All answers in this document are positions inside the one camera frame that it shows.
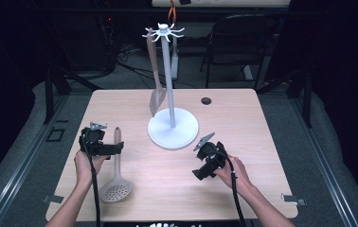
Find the white round base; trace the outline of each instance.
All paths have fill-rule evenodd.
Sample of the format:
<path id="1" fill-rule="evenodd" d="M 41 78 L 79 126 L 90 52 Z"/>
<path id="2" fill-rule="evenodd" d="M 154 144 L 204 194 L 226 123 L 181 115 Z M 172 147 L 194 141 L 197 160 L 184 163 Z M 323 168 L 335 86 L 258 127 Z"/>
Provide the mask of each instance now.
<path id="1" fill-rule="evenodd" d="M 174 110 L 174 129 L 170 127 L 170 109 L 158 112 L 149 122 L 149 136 L 162 148 L 184 148 L 193 142 L 199 132 L 199 123 L 193 114 L 180 108 Z"/>

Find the gray floor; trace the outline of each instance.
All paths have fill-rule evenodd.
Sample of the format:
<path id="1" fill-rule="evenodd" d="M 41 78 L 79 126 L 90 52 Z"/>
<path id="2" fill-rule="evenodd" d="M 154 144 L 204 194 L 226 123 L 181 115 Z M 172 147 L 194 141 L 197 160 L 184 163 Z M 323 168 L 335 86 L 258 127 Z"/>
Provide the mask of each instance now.
<path id="1" fill-rule="evenodd" d="M 204 88 L 205 73 L 198 71 L 202 56 L 188 55 L 194 50 L 192 48 L 181 50 L 179 77 L 174 87 Z M 127 65 L 151 69 L 148 54 L 142 50 L 135 49 L 121 57 L 127 59 L 124 62 Z M 161 58 L 159 67 L 160 73 L 164 74 Z M 213 73 L 215 82 L 210 86 L 214 88 L 253 85 L 250 82 L 225 82 L 228 78 L 241 79 L 239 68 L 215 68 Z M 222 73 L 233 76 L 222 77 Z M 145 74 L 146 77 L 139 76 L 118 65 L 111 75 L 91 81 L 104 89 L 153 88 L 152 74 Z M 69 82 L 73 92 L 70 96 L 56 93 L 57 111 L 47 126 L 43 125 L 44 85 L 33 90 L 37 99 L 30 119 L 0 165 L 0 226 L 46 224 L 48 204 L 42 199 L 55 190 L 91 95 L 76 81 Z M 342 163 L 336 133 L 320 99 L 313 96 L 313 127 L 307 129 L 300 118 L 300 101 L 288 99 L 284 94 L 286 87 L 283 84 L 269 94 L 260 95 L 259 99 L 291 189 L 294 195 L 308 203 L 298 206 L 299 215 L 293 222 L 297 226 L 358 226 L 358 186 Z M 61 142 L 45 141 L 52 128 L 65 130 Z M 82 222 L 78 226 L 95 224 Z"/>

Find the black curtain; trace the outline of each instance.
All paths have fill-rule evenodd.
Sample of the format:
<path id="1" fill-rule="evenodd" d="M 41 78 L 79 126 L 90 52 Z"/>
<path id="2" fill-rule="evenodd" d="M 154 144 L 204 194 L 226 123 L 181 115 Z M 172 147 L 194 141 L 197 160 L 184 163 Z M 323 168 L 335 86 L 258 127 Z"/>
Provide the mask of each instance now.
<path id="1" fill-rule="evenodd" d="M 317 66 L 313 90 L 323 99 L 344 163 L 358 183 L 358 3 L 344 18 Z"/>
<path id="2" fill-rule="evenodd" d="M 25 125 L 44 80 L 38 44 L 13 1 L 0 1 L 0 163 Z"/>
<path id="3" fill-rule="evenodd" d="M 358 1 L 293 0 L 290 12 L 298 11 L 328 11 L 331 17 L 321 22 L 286 20 L 266 78 L 288 75 L 313 54 L 313 91 L 325 104 L 344 163 L 358 183 Z M 322 37 L 323 43 L 315 45 Z M 293 78 L 293 83 L 299 82 L 304 80 Z"/>

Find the wooden spatula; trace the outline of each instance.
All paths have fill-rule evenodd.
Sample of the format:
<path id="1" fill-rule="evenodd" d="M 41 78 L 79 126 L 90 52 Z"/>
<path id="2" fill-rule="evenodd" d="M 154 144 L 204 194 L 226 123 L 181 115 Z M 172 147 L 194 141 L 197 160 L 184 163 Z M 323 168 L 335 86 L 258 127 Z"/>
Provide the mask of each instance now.
<path id="1" fill-rule="evenodd" d="M 150 110 L 152 112 L 152 117 L 154 117 L 167 95 L 167 89 L 163 88 L 159 81 L 155 43 L 153 42 L 153 36 L 151 35 L 152 29 L 150 28 L 149 33 L 147 34 L 147 47 L 149 49 L 150 61 L 152 62 L 152 73 L 155 80 L 155 89 L 152 91 L 152 97 L 150 99 Z"/>

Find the cable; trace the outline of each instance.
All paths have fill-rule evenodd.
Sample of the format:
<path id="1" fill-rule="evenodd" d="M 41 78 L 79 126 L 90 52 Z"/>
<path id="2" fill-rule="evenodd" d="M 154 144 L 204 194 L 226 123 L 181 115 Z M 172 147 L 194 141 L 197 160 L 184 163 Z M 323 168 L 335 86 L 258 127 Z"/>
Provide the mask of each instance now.
<path id="1" fill-rule="evenodd" d="M 195 89 L 199 89 L 198 87 L 194 86 L 193 84 L 189 84 L 189 83 L 185 83 L 185 82 L 178 82 L 178 81 L 175 81 L 174 84 L 184 84 L 184 85 L 187 85 L 189 87 L 192 87 L 192 88 L 195 88 Z"/>
<path id="2" fill-rule="evenodd" d="M 137 71 L 147 72 L 147 73 L 150 73 L 150 74 L 152 73 L 152 71 L 146 70 L 146 69 L 135 68 L 135 67 L 132 67 L 132 66 L 130 66 L 130 65 L 124 64 L 124 63 L 122 63 L 122 62 L 118 62 L 117 64 L 120 65 L 120 66 L 122 66 L 122 67 L 124 67 L 124 68 L 126 68 L 126 69 L 128 69 L 128 70 L 130 70 L 130 71 L 132 71 L 132 72 L 134 72 L 134 73 L 136 73 L 136 74 L 141 78 L 141 80 L 143 81 L 143 83 L 144 83 L 148 88 L 151 88 L 151 87 L 146 83 L 146 81 L 144 81 L 143 77 L 144 77 L 144 78 L 147 78 L 147 79 L 153 79 L 153 77 L 147 76 L 147 75 L 145 75 L 145 74 L 143 74 L 143 73 L 140 73 L 140 72 L 137 72 Z"/>
<path id="3" fill-rule="evenodd" d="M 236 174 L 235 174 L 235 168 L 232 165 L 232 162 L 230 161 L 229 157 L 226 155 L 226 160 L 229 163 L 230 170 L 231 170 L 231 177 L 232 177 L 232 192 L 233 192 L 233 199 L 235 200 L 236 209 L 238 211 L 239 220 L 241 222 L 241 226 L 245 227 L 246 222 L 244 221 L 241 205 L 239 204 L 239 198 L 238 198 L 238 190 L 236 189 Z"/>
<path id="4" fill-rule="evenodd" d="M 123 62 L 127 62 L 129 57 L 129 53 L 136 51 L 136 50 L 140 50 L 140 48 L 136 48 L 134 46 L 134 44 L 126 44 L 124 46 L 122 46 L 122 48 L 120 48 L 120 53 L 117 55 L 117 57 L 123 61 Z"/>
<path id="5" fill-rule="evenodd" d="M 176 7 L 173 3 L 173 0 L 170 0 L 170 11 L 168 12 L 168 23 L 170 26 L 172 24 L 176 24 Z"/>
<path id="6" fill-rule="evenodd" d="M 83 144 L 85 145 L 84 133 L 81 134 L 81 140 L 82 140 Z M 93 180 L 93 189 L 94 189 L 94 200 L 96 202 L 97 227 L 100 227 L 101 222 L 100 222 L 100 211 L 99 211 L 97 171 L 96 171 L 96 169 L 94 168 L 94 165 L 93 165 L 93 158 L 92 158 L 91 154 L 88 152 L 86 146 L 84 146 L 84 151 L 87 154 L 88 161 L 90 162 L 91 176 L 92 176 L 92 180 Z"/>

